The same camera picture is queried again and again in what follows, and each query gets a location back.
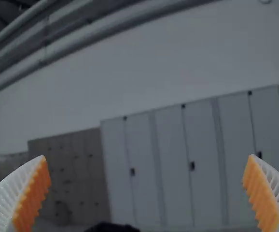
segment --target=white locker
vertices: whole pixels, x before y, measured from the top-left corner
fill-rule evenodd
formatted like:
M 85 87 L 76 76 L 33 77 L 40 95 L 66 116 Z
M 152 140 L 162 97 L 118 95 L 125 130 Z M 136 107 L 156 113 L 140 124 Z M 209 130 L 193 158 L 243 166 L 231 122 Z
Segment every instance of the white locker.
M 248 155 L 254 153 L 248 94 L 219 97 L 218 105 L 224 142 L 229 224 L 255 223 L 255 213 L 241 185 Z
M 221 226 L 221 192 L 216 130 L 211 100 L 187 104 L 183 110 L 195 227 Z
M 250 92 L 258 156 L 279 171 L 279 90 L 277 86 Z
M 101 128 L 112 222 L 136 226 L 123 119 L 106 120 Z
M 190 227 L 193 220 L 189 161 L 180 105 L 156 111 L 155 123 L 166 223 L 168 226 Z
M 133 169 L 132 187 L 139 226 L 161 226 L 150 115 L 137 114 L 126 120 L 126 141 Z

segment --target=gray locker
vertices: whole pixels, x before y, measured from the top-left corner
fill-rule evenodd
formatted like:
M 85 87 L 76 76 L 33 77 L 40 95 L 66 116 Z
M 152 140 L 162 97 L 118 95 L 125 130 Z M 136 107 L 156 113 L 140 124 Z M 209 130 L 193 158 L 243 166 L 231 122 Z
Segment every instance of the gray locker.
M 136 225 L 123 119 L 104 121 L 101 128 L 112 222 Z
M 190 227 L 193 220 L 189 161 L 180 105 L 156 111 L 155 124 L 167 225 Z
M 28 145 L 32 157 L 46 156 L 52 179 L 42 217 L 57 224 L 110 221 L 98 128 L 37 139 Z
M 85 133 L 85 154 L 88 156 L 88 167 L 90 172 L 91 189 L 94 202 L 90 210 L 96 212 L 96 221 L 110 221 L 110 209 L 108 193 L 104 173 L 104 162 L 100 139 L 100 130 L 95 128 Z
M 195 227 L 221 226 L 221 190 L 218 148 L 211 100 L 183 109 Z
M 253 132 L 247 92 L 218 98 L 227 178 L 230 225 L 255 222 L 241 180 L 248 155 L 254 153 Z
M 156 168 L 149 114 L 129 116 L 126 120 L 126 141 L 133 168 L 132 188 L 136 221 L 141 226 L 160 226 Z
M 279 88 L 254 90 L 249 98 L 256 152 L 279 171 Z

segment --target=door handle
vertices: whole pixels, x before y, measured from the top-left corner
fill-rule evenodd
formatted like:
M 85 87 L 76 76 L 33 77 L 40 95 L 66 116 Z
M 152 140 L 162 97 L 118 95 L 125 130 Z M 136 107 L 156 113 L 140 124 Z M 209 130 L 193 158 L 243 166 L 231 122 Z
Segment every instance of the door handle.
M 258 158 L 262 159 L 262 152 L 261 152 L 261 151 L 258 151 L 258 152 L 256 153 L 256 156 L 257 156 Z
M 130 174 L 131 176 L 135 176 L 135 168 L 130 168 Z
M 190 167 L 190 171 L 194 171 L 195 170 L 195 162 L 194 161 L 192 161 L 192 162 L 190 162 L 190 165 L 189 165 Z

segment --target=locker door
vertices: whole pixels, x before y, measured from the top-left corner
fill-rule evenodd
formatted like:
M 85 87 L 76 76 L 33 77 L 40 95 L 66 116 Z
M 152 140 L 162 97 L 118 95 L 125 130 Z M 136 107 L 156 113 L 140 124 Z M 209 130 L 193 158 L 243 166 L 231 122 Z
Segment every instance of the locker door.
M 189 162 L 181 107 L 156 111 L 155 122 L 167 225 L 191 226 L 193 222 Z
M 190 171 L 195 226 L 220 226 L 220 174 L 211 101 L 187 104 L 183 116 L 189 161 L 195 164 Z
M 112 221 L 135 225 L 123 119 L 104 121 L 101 128 Z
M 130 167 L 134 168 L 132 187 L 137 223 L 144 226 L 160 226 L 149 114 L 127 118 L 126 140 Z
M 241 180 L 248 155 L 254 153 L 247 93 L 218 98 L 227 178 L 230 225 L 253 223 L 255 214 Z
M 279 90 L 269 87 L 250 95 L 256 151 L 279 171 Z
M 93 195 L 93 211 L 96 216 L 96 223 L 110 221 L 110 210 L 106 180 L 104 174 L 104 161 L 100 140 L 100 130 L 98 128 L 89 129 L 85 133 L 85 153 L 89 157 L 89 172 L 91 176 L 91 186 Z

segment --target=metal cabinet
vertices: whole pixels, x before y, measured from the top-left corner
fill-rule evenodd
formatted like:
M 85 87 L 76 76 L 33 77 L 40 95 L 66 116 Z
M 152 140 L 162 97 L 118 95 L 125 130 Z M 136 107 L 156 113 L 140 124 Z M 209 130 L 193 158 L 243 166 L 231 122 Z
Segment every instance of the metal cabinet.
M 181 107 L 168 107 L 154 114 L 166 225 L 190 227 L 193 224 L 192 196 Z
M 221 226 L 219 154 L 212 100 L 182 105 L 182 113 L 189 162 L 193 165 L 189 175 L 194 226 Z
M 250 224 L 255 214 L 241 185 L 248 155 L 254 153 L 252 120 L 247 92 L 218 98 L 227 182 L 230 225 Z
M 279 171 L 279 88 L 249 92 L 257 155 Z
M 248 155 L 279 171 L 277 86 L 102 121 L 113 222 L 166 231 L 255 224 Z
M 160 226 L 151 117 L 149 114 L 130 116 L 125 127 L 137 224 Z
M 124 121 L 104 121 L 101 129 L 112 221 L 136 225 Z

